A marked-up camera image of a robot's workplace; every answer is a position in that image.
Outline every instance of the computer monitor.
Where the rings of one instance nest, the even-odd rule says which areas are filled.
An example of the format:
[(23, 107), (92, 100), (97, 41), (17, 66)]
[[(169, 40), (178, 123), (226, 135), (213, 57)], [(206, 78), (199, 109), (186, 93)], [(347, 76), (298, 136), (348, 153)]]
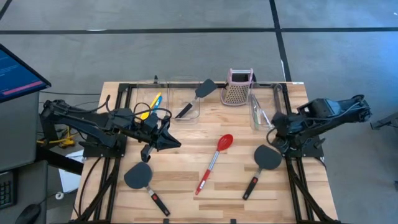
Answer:
[(49, 81), (0, 44), (0, 103), (50, 86)]

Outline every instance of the gray concrete floor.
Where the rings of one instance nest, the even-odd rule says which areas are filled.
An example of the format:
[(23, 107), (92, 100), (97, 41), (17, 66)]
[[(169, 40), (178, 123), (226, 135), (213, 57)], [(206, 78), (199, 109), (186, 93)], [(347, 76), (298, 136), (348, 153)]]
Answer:
[[(276, 0), (276, 5), (282, 28), (398, 26), (394, 0)], [(267, 0), (13, 0), (0, 20), (0, 30), (273, 25)], [(365, 94), (373, 121), (398, 111), (398, 32), (284, 33), (283, 38), (292, 79), (305, 82), (310, 100)], [(230, 67), (252, 67), (261, 81), (284, 81), (272, 32), (0, 35), (0, 43), (49, 79), (50, 91), (99, 93), (105, 81), (154, 75), (224, 80)], [(71, 105), (98, 100), (40, 95), (41, 101), (56, 98)], [(346, 124), (324, 134), (327, 173), (343, 222), (396, 223), (398, 139), (392, 129)], [(57, 170), (49, 175), (58, 176)], [(50, 194), (61, 189), (59, 181), (49, 185)], [(70, 218), (74, 196), (50, 200), (49, 223)]]

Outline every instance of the wooden table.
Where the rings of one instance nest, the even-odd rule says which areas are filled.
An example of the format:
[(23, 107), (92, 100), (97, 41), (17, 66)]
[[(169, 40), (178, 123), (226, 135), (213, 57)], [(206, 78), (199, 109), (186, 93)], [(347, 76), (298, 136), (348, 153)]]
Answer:
[[(109, 105), (114, 106), (118, 85), (117, 82), (106, 82), (99, 103), (102, 104), (106, 96), (111, 95)], [(303, 84), (287, 83), (287, 88), (292, 108), (308, 102)], [(270, 90), (264, 90), (265, 95), (271, 94), (265, 91)], [(150, 103), (153, 99), (144, 100)], [(134, 90), (131, 108), (135, 104)], [(250, 127), (249, 106), (222, 105), (220, 90), (216, 90), (201, 102), (200, 109), (197, 124), (172, 123), (170, 127), (171, 135), (182, 146), (160, 152), (153, 151), (152, 159), (148, 163), (154, 172), (151, 187), (170, 210), (170, 222), (229, 223), (234, 218), (238, 223), (294, 223), (294, 209), (284, 161), (276, 170), (263, 171), (249, 200), (242, 199), (257, 170), (253, 159), (254, 151), (259, 145), (267, 144), (264, 132), (253, 131)], [(217, 141), (224, 134), (234, 136), (233, 145), (227, 151), (221, 152), (204, 189), (199, 195), (195, 195), (196, 187), (216, 150)], [(139, 153), (142, 147), (143, 144), (135, 139), (128, 139), (126, 155), (121, 160), (112, 223), (162, 223), (166, 218), (145, 189), (130, 189), (123, 180), (124, 174), (141, 161)], [(85, 161), (76, 207), (81, 186), (95, 160), (91, 158)], [(100, 160), (88, 180), (82, 210), (98, 191), (103, 161), (104, 159)], [(304, 158), (303, 163), (310, 193), (326, 214), (337, 219), (325, 168), (312, 158)], [(302, 216), (306, 219), (305, 206), (301, 194), (299, 195)], [(102, 218), (105, 216), (107, 200), (108, 196), (105, 195)]]

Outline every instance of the black handle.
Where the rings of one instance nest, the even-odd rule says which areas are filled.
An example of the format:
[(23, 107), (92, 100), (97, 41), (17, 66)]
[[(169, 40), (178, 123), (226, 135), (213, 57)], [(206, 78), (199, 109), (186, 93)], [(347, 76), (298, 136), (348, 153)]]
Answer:
[(184, 116), (188, 110), (190, 110), (192, 108), (192, 104), (189, 103), (187, 106), (184, 107), (183, 110), (181, 110), (181, 112), (175, 117), (175, 118), (182, 118), (182, 116)]
[(166, 215), (169, 216), (170, 212), (169, 210), (166, 208), (166, 206), (163, 204), (163, 202), (161, 201), (161, 199), (157, 196), (156, 193), (154, 193), (153, 195), (150, 196), (152, 198), (152, 200), (156, 203), (156, 205), (161, 209), (161, 211)]
[(248, 188), (246, 189), (244, 195), (243, 195), (243, 200), (247, 200), (251, 194), (251, 192), (253, 191), (254, 187), (256, 186), (256, 183), (259, 179), (257, 177), (253, 177), (250, 181), (250, 184), (248, 186)]

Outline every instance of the keyboard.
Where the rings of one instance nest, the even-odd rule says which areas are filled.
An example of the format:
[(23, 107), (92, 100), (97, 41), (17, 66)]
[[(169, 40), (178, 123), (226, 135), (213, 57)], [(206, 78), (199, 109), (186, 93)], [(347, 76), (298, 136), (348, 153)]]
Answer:
[(16, 170), (0, 173), (0, 209), (17, 202)]

